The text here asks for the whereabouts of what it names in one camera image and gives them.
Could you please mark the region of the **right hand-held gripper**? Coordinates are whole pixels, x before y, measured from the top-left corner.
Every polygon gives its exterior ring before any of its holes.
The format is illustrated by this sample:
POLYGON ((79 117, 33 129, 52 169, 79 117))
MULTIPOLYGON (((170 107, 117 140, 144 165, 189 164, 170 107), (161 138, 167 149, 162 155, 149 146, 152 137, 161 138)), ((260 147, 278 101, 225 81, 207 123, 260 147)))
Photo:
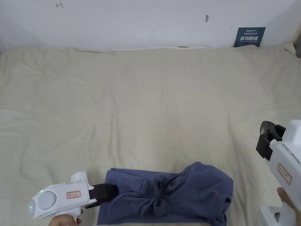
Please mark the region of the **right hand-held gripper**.
MULTIPOLYGON (((287 128, 263 121, 256 151, 293 204, 301 210, 301 121, 290 121, 287 128)), ((281 207, 261 205, 260 226, 295 226, 295 211, 286 203, 281 207)))

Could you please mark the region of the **person's left hand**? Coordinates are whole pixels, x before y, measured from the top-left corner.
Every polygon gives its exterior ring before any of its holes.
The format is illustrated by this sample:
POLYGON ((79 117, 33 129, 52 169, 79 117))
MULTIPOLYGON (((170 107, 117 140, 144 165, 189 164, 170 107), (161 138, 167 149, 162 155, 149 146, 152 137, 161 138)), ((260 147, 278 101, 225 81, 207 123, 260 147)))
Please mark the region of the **person's left hand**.
POLYGON ((48 226, 80 226, 81 223, 81 219, 75 220, 71 215, 58 215, 51 219, 48 226))

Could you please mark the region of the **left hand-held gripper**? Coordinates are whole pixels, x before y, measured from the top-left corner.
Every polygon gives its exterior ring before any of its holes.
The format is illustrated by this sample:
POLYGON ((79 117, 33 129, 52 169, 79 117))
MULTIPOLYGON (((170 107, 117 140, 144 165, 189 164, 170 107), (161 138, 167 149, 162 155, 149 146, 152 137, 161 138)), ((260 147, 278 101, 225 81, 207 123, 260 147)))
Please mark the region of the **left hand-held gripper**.
POLYGON ((38 192, 29 202, 29 212, 34 219, 47 216, 70 215, 77 220, 82 208, 101 205, 92 192, 103 189, 103 200, 109 202, 119 195, 119 188, 112 184, 89 185, 86 172, 77 172, 70 182, 50 185, 38 192))

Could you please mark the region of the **person's right hand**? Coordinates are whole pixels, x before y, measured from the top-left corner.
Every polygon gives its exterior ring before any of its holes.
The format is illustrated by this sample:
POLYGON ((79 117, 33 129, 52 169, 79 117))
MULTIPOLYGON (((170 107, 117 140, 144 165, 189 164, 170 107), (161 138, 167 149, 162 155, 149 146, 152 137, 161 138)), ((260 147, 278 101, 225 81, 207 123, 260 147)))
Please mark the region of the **person's right hand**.
POLYGON ((292 200, 289 198, 285 190, 281 187, 277 188, 278 196, 280 197, 282 202, 285 202, 290 208, 292 208, 296 214, 299 213, 299 210, 296 208, 296 206, 293 204, 292 200))

